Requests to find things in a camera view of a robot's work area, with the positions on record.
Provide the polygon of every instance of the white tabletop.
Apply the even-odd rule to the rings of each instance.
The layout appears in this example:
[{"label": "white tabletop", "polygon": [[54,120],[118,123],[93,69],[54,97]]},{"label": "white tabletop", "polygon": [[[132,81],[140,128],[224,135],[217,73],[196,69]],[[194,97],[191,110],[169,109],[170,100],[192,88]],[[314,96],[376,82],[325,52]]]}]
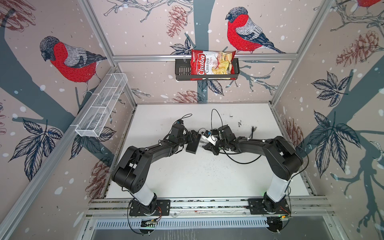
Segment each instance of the white tabletop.
[{"label": "white tabletop", "polygon": [[[218,110],[223,124],[229,125],[236,137],[249,137],[252,126],[257,127],[253,134],[255,139],[281,136],[268,104],[139,105],[123,152],[132,145],[147,147],[157,144],[159,139],[168,134],[174,121],[188,113],[193,114],[184,119],[184,125],[189,131],[197,131],[202,127],[210,130],[213,108]],[[213,128],[220,126],[220,118],[214,111]],[[263,196],[273,174],[264,156],[251,164],[237,164],[224,154],[213,155],[201,145],[196,154],[188,153],[184,149],[178,154],[152,163],[146,180],[148,187],[161,198]],[[232,155],[232,158],[239,162],[249,162],[257,156],[242,153]],[[293,178],[290,187],[291,196],[308,195],[300,175]],[[120,186],[111,182],[107,198],[131,198],[131,195],[122,192]]]}]

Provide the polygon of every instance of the red chip bag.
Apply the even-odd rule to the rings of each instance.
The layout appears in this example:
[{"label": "red chip bag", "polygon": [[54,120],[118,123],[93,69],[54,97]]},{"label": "red chip bag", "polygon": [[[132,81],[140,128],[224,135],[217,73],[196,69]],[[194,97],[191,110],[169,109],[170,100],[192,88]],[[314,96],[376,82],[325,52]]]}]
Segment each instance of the red chip bag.
[{"label": "red chip bag", "polygon": [[[235,51],[231,53],[192,50],[191,74],[192,75],[215,75],[235,74],[232,61]],[[208,79],[231,79],[235,78],[208,78]]]}]

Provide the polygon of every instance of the wallpaper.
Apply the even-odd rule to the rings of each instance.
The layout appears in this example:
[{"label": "wallpaper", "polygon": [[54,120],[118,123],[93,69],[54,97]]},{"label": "wallpaper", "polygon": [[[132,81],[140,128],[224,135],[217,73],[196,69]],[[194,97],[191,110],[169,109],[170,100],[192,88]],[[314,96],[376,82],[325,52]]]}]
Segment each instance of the wallpaper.
[{"label": "wallpaper", "polygon": [[291,61],[239,61],[237,80],[178,81],[175,62],[119,63],[137,103],[269,101]]},{"label": "wallpaper", "polygon": [[[251,0],[90,2],[114,55],[153,55],[171,54],[172,48],[184,44],[187,37],[191,39],[192,48],[197,50],[279,52],[276,48],[294,53],[321,0],[263,1],[262,4]],[[234,29],[245,26],[247,20],[250,32],[240,31],[247,42],[239,42]]]},{"label": "wallpaper", "polygon": [[350,239],[384,237],[383,14],[335,1],[276,106]]},{"label": "wallpaper", "polygon": [[110,166],[131,112],[122,94],[98,139],[75,137],[11,239],[77,237],[91,200],[104,197]]},{"label": "wallpaper", "polygon": [[0,5],[3,220],[110,66],[77,1]]}]

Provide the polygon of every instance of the mounting plate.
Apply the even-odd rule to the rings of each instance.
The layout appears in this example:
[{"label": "mounting plate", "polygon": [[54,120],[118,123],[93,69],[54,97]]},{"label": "mounting plate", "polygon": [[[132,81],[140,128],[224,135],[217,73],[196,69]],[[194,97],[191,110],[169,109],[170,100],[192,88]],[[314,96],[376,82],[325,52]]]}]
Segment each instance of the mounting plate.
[{"label": "mounting plate", "polygon": [[[264,199],[262,197],[261,198],[255,198],[255,199],[248,199],[249,211],[251,212],[251,215],[269,214],[264,209],[263,200]],[[283,199],[280,203],[278,203],[277,208],[278,208],[278,210],[276,210],[276,212],[274,214],[286,215],[287,212],[289,214],[291,214],[291,210],[289,209],[289,206],[288,206],[286,199]]]},{"label": "mounting plate", "polygon": [[[170,200],[164,200],[164,199],[159,200],[158,199],[156,201],[155,212],[151,216],[160,216],[159,210],[156,209],[157,207],[160,207],[161,212],[162,212],[162,216],[169,216]],[[129,216],[131,216],[131,217],[138,217],[138,216],[145,217],[147,215],[145,215],[143,213],[142,209],[140,209],[139,202],[133,201],[133,203],[131,205],[131,209],[129,211]]]}]

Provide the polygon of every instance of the black metal basket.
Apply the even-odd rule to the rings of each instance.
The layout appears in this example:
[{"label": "black metal basket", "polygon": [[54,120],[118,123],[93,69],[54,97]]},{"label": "black metal basket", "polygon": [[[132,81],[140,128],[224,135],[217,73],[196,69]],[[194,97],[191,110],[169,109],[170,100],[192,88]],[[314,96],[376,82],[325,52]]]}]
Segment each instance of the black metal basket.
[{"label": "black metal basket", "polygon": [[235,74],[210,74],[210,75],[191,75],[191,59],[186,58],[176,59],[175,74],[178,81],[189,81],[193,78],[201,78],[203,80],[228,80],[220,78],[235,78],[237,79],[240,73],[239,60],[234,58],[232,60],[232,67],[235,70]]}]

